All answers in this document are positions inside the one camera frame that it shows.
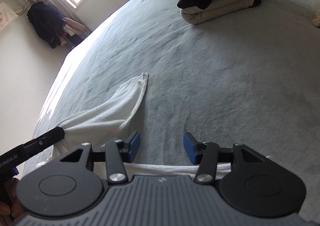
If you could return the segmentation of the person's left hand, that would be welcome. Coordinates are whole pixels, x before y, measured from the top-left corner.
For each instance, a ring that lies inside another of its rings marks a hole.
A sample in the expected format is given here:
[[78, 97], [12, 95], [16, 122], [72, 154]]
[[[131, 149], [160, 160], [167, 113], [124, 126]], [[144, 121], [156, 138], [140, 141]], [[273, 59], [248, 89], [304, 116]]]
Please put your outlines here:
[[1, 193], [1, 225], [10, 225], [13, 222], [17, 222], [24, 216], [24, 211], [20, 201], [17, 198], [16, 188], [20, 180], [18, 178], [12, 178], [4, 183], [5, 196], [9, 199], [3, 202]]

